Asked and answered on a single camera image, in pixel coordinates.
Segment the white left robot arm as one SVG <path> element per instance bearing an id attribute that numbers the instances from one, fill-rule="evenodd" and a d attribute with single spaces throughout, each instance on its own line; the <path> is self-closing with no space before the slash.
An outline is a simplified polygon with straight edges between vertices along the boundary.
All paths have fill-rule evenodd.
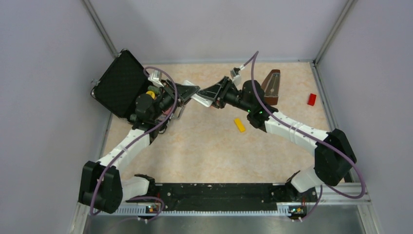
<path id="1" fill-rule="evenodd" d="M 122 180 L 121 174 L 131 161 L 158 137 L 174 111 L 184 107 L 200 90 L 192 83 L 162 81 L 154 92 L 148 87 L 134 100 L 132 129 L 108 154 L 96 162 L 88 161 L 82 168 L 78 202 L 99 212 L 114 213 L 121 203 L 140 197 L 151 201 L 156 196 L 154 180 L 135 175 Z"/>

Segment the white remote control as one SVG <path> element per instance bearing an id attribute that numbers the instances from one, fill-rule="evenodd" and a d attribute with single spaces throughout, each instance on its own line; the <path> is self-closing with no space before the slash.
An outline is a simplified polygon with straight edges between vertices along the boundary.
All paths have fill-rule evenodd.
<path id="1" fill-rule="evenodd" d="M 190 82 L 189 80 L 185 80 L 183 82 L 184 85 L 189 85 L 189 86 L 195 86 L 195 84 L 193 84 L 192 82 Z M 201 105 L 205 106 L 205 107 L 211 107 L 212 106 L 212 101 L 208 100 L 204 97 L 201 97 L 199 94 L 195 93 L 191 96 L 191 99 L 194 101 L 197 101 L 198 103 L 200 103 Z"/>

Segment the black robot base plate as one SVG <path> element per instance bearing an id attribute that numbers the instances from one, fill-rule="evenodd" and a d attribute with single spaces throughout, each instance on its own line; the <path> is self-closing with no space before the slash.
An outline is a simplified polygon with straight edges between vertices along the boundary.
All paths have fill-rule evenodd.
<path id="1" fill-rule="evenodd" d="M 305 205 L 317 201 L 314 188 L 304 193 L 278 183 L 163 183 L 148 196 L 163 200 L 166 211 L 275 211 L 282 203 Z"/>

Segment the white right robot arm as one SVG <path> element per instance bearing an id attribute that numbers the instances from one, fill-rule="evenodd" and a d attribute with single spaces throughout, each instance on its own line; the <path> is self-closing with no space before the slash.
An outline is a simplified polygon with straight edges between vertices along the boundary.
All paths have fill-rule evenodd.
<path id="1" fill-rule="evenodd" d="M 247 120 L 254 128 L 281 136 L 314 157 L 313 166 L 298 171 L 287 181 L 285 193 L 292 201 L 300 200 L 310 188 L 338 185 L 357 161 L 342 130 L 316 129 L 284 115 L 265 102 L 264 91 L 255 80 L 247 80 L 238 89 L 229 77 L 224 77 L 198 91 L 193 99 L 206 107 L 223 109 L 228 104 L 246 111 Z"/>

